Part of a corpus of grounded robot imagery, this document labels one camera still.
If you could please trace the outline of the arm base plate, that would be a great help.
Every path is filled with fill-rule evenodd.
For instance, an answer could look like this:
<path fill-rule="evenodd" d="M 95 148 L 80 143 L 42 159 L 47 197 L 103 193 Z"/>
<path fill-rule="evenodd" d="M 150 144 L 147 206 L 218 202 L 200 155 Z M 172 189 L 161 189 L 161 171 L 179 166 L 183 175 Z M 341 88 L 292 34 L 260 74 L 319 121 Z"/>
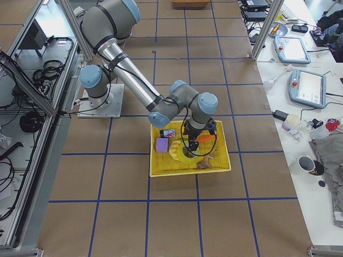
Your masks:
<path fill-rule="evenodd" d="M 86 100 L 80 102 L 77 116 L 79 118 L 120 118 L 125 85 L 108 84 L 107 88 L 110 93 L 98 99 L 89 97 L 84 89 L 83 98 Z"/>

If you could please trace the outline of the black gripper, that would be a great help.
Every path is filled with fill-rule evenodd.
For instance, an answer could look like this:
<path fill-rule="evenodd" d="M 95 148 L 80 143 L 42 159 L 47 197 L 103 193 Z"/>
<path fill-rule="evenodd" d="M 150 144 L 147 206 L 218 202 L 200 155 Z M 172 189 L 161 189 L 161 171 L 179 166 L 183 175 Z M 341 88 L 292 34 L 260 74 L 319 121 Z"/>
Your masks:
<path fill-rule="evenodd" d="M 197 137 L 206 130 L 212 129 L 212 124 L 207 123 L 204 128 L 194 128 L 189 120 L 186 120 L 185 124 L 183 125 L 184 131 L 183 134 L 188 136 L 188 146 L 187 149 L 190 152 L 197 152 L 199 147 L 199 142 L 196 140 Z"/>

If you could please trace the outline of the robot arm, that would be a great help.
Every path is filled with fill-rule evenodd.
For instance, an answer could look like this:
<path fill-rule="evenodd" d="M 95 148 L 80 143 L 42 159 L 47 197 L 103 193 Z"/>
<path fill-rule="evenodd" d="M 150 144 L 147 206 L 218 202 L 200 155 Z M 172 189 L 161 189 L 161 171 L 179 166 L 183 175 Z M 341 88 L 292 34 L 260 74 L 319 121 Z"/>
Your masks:
<path fill-rule="evenodd" d="M 199 146 L 197 138 L 203 131 L 217 134 L 212 114 L 218 99 L 209 92 L 199 93 L 183 80 L 175 81 L 169 96 L 163 97 L 117 43 L 130 36 L 139 20 L 135 1 L 103 1 L 86 11 L 80 30 L 105 68 L 119 77 L 149 111 L 148 119 L 154 127 L 163 129 L 184 108 L 191 110 L 191 117 L 183 122 L 181 133 L 188 137 L 186 149 L 194 153 Z"/>

